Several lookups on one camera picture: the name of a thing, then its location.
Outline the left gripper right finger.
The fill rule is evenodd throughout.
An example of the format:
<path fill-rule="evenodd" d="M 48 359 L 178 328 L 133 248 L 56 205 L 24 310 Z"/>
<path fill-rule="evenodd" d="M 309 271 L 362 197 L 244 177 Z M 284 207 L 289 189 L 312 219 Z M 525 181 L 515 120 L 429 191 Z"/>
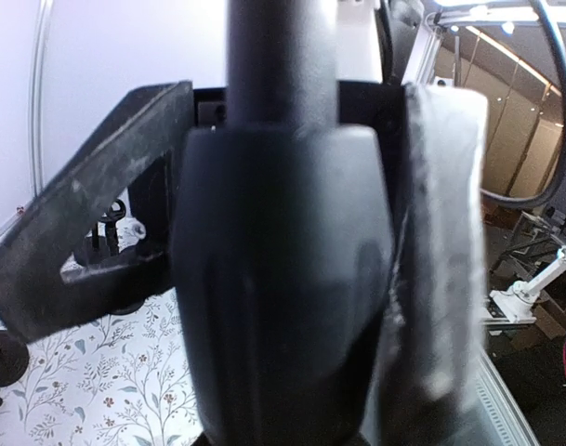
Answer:
<path fill-rule="evenodd" d="M 455 445 L 473 422 L 486 295 L 480 212 L 488 102 L 408 85 L 396 255 L 370 420 L 378 445 Z"/>

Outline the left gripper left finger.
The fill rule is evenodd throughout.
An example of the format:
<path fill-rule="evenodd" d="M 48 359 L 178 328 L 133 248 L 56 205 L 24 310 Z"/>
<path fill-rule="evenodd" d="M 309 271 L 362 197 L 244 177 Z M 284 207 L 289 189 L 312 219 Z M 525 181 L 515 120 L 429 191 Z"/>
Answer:
<path fill-rule="evenodd" d="M 172 286 L 167 249 L 142 243 L 102 263 L 61 269 L 118 196 L 193 125 L 189 81 L 128 92 L 0 242 L 0 320 L 32 343 Z"/>

